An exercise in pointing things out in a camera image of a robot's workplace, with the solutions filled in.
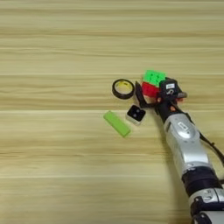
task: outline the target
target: red block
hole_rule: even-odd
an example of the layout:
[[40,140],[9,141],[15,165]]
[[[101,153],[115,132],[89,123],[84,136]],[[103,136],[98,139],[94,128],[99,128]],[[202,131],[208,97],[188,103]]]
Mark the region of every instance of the red block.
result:
[[159,92],[159,88],[151,85],[148,82],[143,82],[142,84],[143,94],[149,97],[157,97],[157,93]]

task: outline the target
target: toy block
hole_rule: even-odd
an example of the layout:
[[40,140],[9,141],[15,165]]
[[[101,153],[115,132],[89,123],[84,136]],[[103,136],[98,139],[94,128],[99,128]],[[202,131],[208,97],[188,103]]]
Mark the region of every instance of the toy block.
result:
[[165,80],[165,73],[160,73],[153,70],[147,70],[143,76],[143,81],[148,82],[156,87],[159,87],[160,81]]
[[147,82],[143,82],[142,84],[143,94],[149,97],[156,97],[159,92],[159,88],[155,87]]

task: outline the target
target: wooden table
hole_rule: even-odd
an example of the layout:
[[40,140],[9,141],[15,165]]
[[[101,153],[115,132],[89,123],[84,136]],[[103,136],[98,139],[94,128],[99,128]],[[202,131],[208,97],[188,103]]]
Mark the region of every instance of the wooden table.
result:
[[223,1],[0,1],[0,223],[190,223],[155,113],[127,138],[102,116],[133,103],[114,80],[166,72],[223,151],[223,23]]

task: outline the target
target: black and white object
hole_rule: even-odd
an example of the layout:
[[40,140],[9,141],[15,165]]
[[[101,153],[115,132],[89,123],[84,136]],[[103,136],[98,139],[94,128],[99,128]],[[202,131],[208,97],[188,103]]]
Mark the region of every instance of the black and white object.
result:
[[140,109],[138,106],[133,105],[129,109],[126,119],[136,125],[140,125],[142,120],[144,119],[145,111]]

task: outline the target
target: green block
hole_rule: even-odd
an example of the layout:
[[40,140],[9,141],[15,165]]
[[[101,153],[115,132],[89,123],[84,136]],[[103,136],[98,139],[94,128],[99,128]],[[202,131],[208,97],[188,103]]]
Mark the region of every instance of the green block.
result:
[[103,118],[123,137],[130,133],[130,128],[115,113],[109,111]]
[[143,77],[144,82],[148,82],[156,87],[159,87],[160,81],[165,80],[165,73],[160,73],[153,70],[147,70]]

